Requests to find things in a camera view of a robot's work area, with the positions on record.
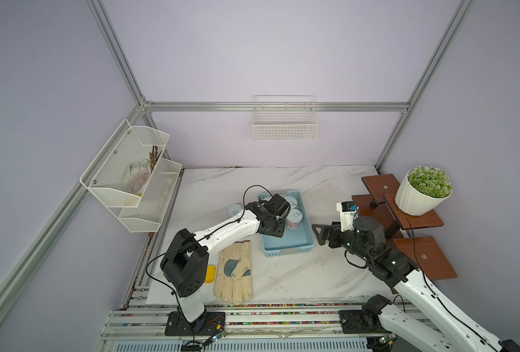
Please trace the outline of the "pink can pull tab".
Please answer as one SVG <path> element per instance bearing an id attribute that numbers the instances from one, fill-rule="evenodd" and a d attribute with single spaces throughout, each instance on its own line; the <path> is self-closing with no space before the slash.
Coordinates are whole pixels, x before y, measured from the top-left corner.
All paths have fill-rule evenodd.
<path id="1" fill-rule="evenodd" d="M 290 230 L 296 230 L 301 225 L 302 220 L 303 213 L 296 208 L 292 208 L 286 217 L 286 227 Z"/>

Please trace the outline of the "pink can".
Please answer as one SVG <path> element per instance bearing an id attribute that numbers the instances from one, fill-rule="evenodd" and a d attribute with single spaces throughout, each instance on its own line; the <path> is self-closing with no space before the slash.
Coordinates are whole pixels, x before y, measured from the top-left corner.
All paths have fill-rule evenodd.
<path id="1" fill-rule="evenodd" d="M 240 204 L 233 204 L 227 208 L 227 214 L 230 218 L 235 216 L 241 216 L 244 208 Z"/>

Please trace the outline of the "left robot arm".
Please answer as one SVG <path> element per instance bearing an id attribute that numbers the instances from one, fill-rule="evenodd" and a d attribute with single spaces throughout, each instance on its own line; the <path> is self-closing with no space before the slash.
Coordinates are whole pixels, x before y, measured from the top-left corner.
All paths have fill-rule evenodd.
<path id="1" fill-rule="evenodd" d="M 220 255 L 222 269 L 228 260 L 237 262 L 230 279 L 239 281 L 251 269 L 250 243 L 255 234 L 283 237 L 291 205 L 279 194 L 269 200 L 248 203 L 233 217 L 205 230 L 179 230 L 163 254 L 160 269 L 172 287 L 179 312 L 189 324 L 203 322 L 206 308 L 201 286 L 206 281 L 211 256 Z"/>

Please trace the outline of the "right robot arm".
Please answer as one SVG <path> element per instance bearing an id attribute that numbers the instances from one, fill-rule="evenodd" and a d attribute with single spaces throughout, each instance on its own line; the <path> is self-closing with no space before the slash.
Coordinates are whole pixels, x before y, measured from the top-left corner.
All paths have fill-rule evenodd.
<path id="1" fill-rule="evenodd" d="M 312 230 L 322 245 L 361 258 L 365 269 L 408 299 L 435 328 L 411 318 L 381 295 L 363 306 L 369 325 L 378 324 L 420 351 L 520 351 L 514 340 L 500 339 L 465 314 L 404 252 L 387 246 L 383 226 L 372 217 L 360 216 L 346 230 L 339 223 L 315 224 Z"/>

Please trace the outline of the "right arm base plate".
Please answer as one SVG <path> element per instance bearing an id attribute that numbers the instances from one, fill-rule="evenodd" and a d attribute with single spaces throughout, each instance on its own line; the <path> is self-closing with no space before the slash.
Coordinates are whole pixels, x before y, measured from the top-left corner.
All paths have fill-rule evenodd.
<path id="1" fill-rule="evenodd" d="M 378 315 L 365 310 L 341 310 L 339 320 L 344 334 L 384 334 Z"/>

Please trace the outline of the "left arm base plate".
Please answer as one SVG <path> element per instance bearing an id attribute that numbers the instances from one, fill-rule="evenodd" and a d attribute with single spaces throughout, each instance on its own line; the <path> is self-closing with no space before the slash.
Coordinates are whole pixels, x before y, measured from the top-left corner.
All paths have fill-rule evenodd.
<path id="1" fill-rule="evenodd" d="M 205 312 L 192 323 L 188 322 L 181 312 L 172 312 L 168 315 L 165 336 L 210 337 L 220 332 L 225 324 L 225 312 Z"/>

